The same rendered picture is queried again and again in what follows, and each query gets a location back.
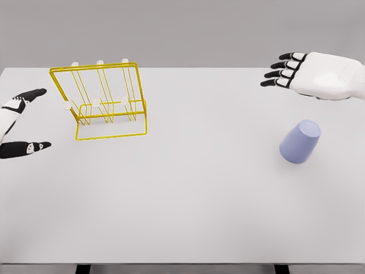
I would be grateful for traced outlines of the lavender cup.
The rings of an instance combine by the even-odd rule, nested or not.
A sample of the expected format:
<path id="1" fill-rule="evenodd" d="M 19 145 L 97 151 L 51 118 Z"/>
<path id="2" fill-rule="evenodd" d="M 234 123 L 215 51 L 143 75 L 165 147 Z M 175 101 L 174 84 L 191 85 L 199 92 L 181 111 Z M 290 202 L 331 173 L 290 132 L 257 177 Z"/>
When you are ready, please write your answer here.
<path id="1" fill-rule="evenodd" d="M 279 151 L 291 163 L 304 163 L 314 151 L 321 133 L 318 123 L 302 120 L 285 136 Z"/>

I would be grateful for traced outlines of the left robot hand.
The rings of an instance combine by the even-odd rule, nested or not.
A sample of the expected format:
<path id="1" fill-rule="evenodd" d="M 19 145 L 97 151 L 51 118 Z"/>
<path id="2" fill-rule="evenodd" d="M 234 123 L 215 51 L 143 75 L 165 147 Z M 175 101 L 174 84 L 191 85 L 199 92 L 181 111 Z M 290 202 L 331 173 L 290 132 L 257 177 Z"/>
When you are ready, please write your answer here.
<path id="1" fill-rule="evenodd" d="M 47 92 L 39 88 L 18 94 L 0 107 L 0 159 L 31 155 L 52 146 L 50 142 L 4 142 L 4 137 L 14 127 L 27 105 Z"/>

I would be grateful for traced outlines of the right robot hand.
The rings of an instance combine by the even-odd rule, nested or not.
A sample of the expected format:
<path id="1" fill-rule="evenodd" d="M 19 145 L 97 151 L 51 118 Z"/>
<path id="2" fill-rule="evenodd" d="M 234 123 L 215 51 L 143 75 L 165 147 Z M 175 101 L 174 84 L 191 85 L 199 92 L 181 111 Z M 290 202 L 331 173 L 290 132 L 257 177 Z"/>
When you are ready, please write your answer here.
<path id="1" fill-rule="evenodd" d="M 278 86 L 319 100 L 345 100 L 351 95 L 351 80 L 360 62 L 324 53 L 285 53 L 270 66 L 262 87 Z"/>

